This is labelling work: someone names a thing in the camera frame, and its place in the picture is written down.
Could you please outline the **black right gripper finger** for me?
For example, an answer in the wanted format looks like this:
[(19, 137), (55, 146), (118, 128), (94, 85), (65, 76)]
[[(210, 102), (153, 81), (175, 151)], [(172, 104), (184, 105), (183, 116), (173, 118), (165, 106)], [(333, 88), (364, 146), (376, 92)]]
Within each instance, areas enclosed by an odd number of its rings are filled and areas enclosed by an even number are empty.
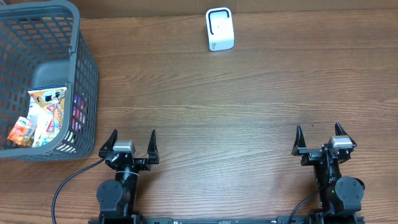
[(297, 126), (292, 155), (302, 155), (307, 150), (301, 125)]
[(350, 139), (353, 146), (356, 146), (356, 142), (347, 134), (347, 132), (343, 129), (342, 125), (339, 122), (335, 123), (335, 134), (337, 136), (346, 136)]

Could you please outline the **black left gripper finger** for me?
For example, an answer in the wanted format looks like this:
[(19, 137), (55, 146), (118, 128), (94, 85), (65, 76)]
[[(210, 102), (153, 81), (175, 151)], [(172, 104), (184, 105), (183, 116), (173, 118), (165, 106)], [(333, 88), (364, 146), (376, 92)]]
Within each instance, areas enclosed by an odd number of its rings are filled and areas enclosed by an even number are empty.
[(103, 144), (103, 146), (99, 149), (99, 151), (100, 152), (111, 151), (117, 138), (118, 138), (118, 130), (114, 129), (108, 140)]
[(149, 155), (149, 159), (158, 159), (159, 158), (159, 152), (158, 152), (157, 143), (156, 143), (156, 132), (154, 129), (152, 130), (152, 133), (150, 136), (147, 153)]

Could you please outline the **red purple pad pack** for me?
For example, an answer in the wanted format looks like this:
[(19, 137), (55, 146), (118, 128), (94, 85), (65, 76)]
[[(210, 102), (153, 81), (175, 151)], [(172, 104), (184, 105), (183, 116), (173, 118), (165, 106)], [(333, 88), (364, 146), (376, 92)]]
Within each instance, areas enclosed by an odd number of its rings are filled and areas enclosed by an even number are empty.
[(87, 114), (87, 104), (86, 96), (81, 94), (81, 96), (74, 96), (73, 100), (75, 106), (73, 107), (72, 113), (72, 127), (75, 131), (83, 134), (86, 125), (86, 114)]

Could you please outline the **yellow snack bag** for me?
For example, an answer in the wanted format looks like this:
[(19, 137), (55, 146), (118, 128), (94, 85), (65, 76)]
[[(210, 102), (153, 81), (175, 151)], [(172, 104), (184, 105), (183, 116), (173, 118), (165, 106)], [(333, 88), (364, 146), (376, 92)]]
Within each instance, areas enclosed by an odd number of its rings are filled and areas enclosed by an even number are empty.
[(31, 88), (28, 119), (36, 124), (32, 147), (52, 141), (63, 126), (66, 86)]

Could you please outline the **small orange packet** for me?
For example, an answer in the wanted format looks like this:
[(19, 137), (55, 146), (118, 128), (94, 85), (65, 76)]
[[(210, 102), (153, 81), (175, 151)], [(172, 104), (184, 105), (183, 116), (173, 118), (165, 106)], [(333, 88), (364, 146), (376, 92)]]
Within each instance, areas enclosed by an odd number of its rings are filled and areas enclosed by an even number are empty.
[(11, 129), (8, 140), (20, 146), (28, 145), (37, 125), (25, 117), (19, 117)]

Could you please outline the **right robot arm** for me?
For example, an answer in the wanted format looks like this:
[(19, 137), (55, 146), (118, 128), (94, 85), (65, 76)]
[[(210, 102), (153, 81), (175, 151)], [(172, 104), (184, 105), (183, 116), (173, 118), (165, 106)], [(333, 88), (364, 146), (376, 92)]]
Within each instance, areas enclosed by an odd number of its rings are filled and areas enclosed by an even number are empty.
[(359, 223), (356, 213), (361, 210), (365, 184), (354, 177), (344, 177), (340, 164), (351, 159), (357, 146), (340, 123), (335, 124), (335, 135), (319, 149), (309, 149), (301, 125), (297, 126), (293, 156), (301, 157), (302, 166), (312, 166), (318, 190), (302, 201), (320, 197), (321, 209), (313, 210), (308, 223)]

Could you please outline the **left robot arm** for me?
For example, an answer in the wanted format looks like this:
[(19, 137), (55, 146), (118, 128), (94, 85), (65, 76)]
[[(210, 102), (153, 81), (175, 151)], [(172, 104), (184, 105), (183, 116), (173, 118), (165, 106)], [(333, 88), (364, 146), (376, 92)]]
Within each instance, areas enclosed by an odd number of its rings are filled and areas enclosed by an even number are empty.
[(147, 157), (135, 156), (132, 140), (119, 140), (114, 130), (99, 150), (99, 157), (115, 171), (113, 179), (101, 183), (96, 198), (99, 202), (99, 217), (95, 223), (139, 223), (141, 217), (134, 210), (141, 171), (151, 170), (159, 163), (155, 131), (152, 131), (147, 147)]

